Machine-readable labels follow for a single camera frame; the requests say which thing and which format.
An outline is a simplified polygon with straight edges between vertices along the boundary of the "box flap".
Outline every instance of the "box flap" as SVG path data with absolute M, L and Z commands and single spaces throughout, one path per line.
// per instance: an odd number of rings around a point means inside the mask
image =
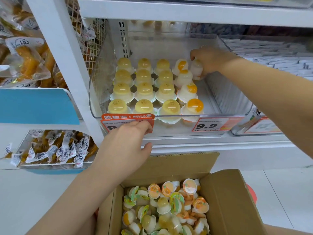
M 99 207 L 95 235 L 107 235 L 109 233 L 113 194 L 114 192 L 112 191 Z
M 169 180 L 167 178 L 179 181 L 196 179 L 210 172 L 218 156 L 219 152 L 153 156 L 124 180 L 122 185 L 127 187 L 162 183 Z
M 120 234 L 120 228 L 122 227 L 121 218 L 123 215 L 123 196 L 123 187 L 117 186 L 113 193 L 112 213 L 108 235 Z
M 267 234 L 239 170 L 222 170 L 200 180 L 211 234 Z

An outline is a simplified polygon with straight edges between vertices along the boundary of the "price tag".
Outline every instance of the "price tag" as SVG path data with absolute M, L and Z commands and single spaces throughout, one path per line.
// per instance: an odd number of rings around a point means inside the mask
M 239 123 L 244 117 L 199 118 L 192 132 L 227 131 Z
M 245 131 L 245 134 L 258 133 L 281 133 L 281 130 L 269 118 L 263 117 Z
M 147 120 L 153 128 L 154 114 L 103 114 L 100 122 L 109 132 L 110 130 L 118 128 L 123 124 L 143 120 Z

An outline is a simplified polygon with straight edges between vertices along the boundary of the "hand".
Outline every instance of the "hand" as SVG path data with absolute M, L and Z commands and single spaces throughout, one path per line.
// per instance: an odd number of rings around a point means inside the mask
M 190 52 L 190 59 L 197 58 L 202 66 L 202 75 L 220 71 L 229 61 L 240 58 L 236 54 L 221 50 L 219 48 L 203 46 L 201 49 L 194 49 Z
M 133 121 L 113 129 L 104 138 L 89 168 L 96 171 L 97 176 L 104 172 L 106 177 L 110 175 L 110 180 L 120 184 L 150 156 L 152 143 L 140 148 L 143 136 L 149 132 L 152 126 L 147 121 Z

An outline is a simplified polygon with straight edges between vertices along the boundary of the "red object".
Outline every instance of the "red object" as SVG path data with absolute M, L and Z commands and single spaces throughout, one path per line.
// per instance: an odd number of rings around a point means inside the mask
M 246 183 L 247 187 L 248 187 L 248 190 L 252 196 L 252 199 L 253 199 L 253 202 L 256 204 L 256 201 L 258 201 L 258 198 L 256 197 L 256 193 L 254 192 L 254 190 L 251 188 L 251 186 L 249 186 L 247 183 Z

